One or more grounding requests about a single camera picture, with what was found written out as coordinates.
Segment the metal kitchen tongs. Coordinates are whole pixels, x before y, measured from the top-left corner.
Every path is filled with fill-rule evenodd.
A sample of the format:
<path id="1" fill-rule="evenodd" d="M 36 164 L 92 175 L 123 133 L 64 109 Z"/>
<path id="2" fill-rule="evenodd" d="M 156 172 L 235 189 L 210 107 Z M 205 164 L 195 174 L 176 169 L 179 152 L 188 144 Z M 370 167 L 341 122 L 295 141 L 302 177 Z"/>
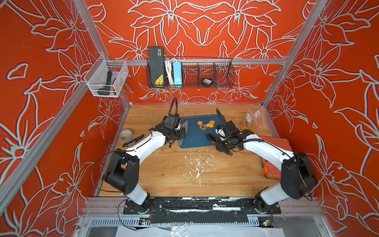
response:
<path id="1" fill-rule="evenodd" d="M 209 142 L 211 142 L 213 145 L 217 146 L 218 144 L 218 138 L 216 138 L 215 136 L 213 136 L 212 134 L 210 133 L 207 133 L 206 134 L 206 138 L 208 139 Z"/>

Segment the clear bag yellow dog print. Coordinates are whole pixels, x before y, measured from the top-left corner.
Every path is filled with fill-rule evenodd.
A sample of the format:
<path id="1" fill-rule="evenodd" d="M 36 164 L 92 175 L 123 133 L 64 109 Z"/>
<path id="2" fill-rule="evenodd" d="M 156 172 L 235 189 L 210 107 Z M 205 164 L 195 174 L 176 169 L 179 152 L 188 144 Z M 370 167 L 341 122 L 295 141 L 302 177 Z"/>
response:
<path id="1" fill-rule="evenodd" d="M 265 128 L 264 114 L 261 107 L 252 111 L 253 124 L 257 130 L 263 130 Z"/>

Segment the clear zip bag white labels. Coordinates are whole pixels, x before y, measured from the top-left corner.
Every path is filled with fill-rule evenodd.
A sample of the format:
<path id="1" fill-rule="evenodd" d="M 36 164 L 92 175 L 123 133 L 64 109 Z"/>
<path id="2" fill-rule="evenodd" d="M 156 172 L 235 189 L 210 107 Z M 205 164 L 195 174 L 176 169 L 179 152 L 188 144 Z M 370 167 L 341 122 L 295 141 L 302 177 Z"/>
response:
<path id="1" fill-rule="evenodd" d="M 184 140 L 186 138 L 187 131 L 188 131 L 188 121 L 182 120 L 181 124 L 180 124 L 180 139 L 178 141 L 179 146 L 181 146 L 182 143 L 184 142 Z"/>

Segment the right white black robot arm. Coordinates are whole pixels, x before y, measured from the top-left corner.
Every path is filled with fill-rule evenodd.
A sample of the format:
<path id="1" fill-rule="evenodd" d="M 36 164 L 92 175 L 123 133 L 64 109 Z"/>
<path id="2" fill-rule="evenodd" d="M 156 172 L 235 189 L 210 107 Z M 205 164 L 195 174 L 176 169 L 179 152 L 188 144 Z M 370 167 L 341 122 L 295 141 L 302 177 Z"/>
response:
<path id="1" fill-rule="evenodd" d="M 217 136 L 207 134 L 207 139 L 219 152 L 231 156 L 233 152 L 247 150 L 259 155 L 280 171 L 279 183 L 260 190 L 254 196 L 253 206 L 258 213 L 267 213 L 279 201 L 305 197 L 319 184 L 307 154 L 279 148 L 248 129 L 241 131 L 231 120 L 226 121 L 219 109 L 216 109 L 216 113 L 222 124 L 216 127 Z"/>

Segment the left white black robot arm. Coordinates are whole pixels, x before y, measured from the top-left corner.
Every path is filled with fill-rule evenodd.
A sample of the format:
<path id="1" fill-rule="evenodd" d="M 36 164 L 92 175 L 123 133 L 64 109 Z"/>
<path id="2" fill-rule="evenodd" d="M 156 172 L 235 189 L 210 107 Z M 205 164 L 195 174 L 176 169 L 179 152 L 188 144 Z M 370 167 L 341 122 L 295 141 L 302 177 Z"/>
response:
<path id="1" fill-rule="evenodd" d="M 150 194 L 139 185 L 140 164 L 154 151 L 166 144 L 182 142 L 186 128 L 181 125 L 178 100 L 174 98 L 162 122 L 149 129 L 147 138 L 126 150 L 118 149 L 112 156 L 104 174 L 104 181 L 124 194 L 140 212 L 150 208 Z"/>

